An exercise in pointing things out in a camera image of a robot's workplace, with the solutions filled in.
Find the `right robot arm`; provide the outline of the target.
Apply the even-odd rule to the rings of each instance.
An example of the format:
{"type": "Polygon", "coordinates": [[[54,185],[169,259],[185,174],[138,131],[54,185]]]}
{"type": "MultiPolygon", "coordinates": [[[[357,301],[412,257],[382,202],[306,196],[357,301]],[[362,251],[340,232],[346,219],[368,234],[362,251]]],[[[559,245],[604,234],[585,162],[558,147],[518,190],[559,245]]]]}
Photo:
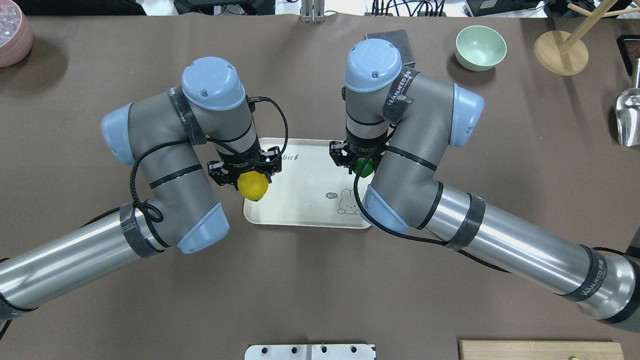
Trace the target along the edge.
{"type": "Polygon", "coordinates": [[[346,58],[345,132],[332,141],[334,164],[372,180],[361,216],[407,239],[427,243],[512,272],[576,303],[595,321],[639,330],[639,237],[624,254],[598,251],[558,237],[483,198],[434,178],[448,146],[463,147],[482,115],[482,96],[404,66],[393,43],[368,38],[346,58]]]}

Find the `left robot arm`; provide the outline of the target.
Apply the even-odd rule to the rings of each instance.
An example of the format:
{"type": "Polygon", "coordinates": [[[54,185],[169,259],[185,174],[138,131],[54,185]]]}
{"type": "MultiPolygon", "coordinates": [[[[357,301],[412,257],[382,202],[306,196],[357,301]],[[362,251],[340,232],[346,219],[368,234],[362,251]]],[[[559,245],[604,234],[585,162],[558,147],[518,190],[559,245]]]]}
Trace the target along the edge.
{"type": "Polygon", "coordinates": [[[186,66],[178,86],[103,117],[106,145],[131,166],[132,200],[3,260],[1,320],[172,246],[190,255],[223,239],[230,227],[213,183],[258,201],[282,170],[283,148],[259,143],[254,111],[263,101],[247,96],[233,64],[208,56],[186,66]]]}

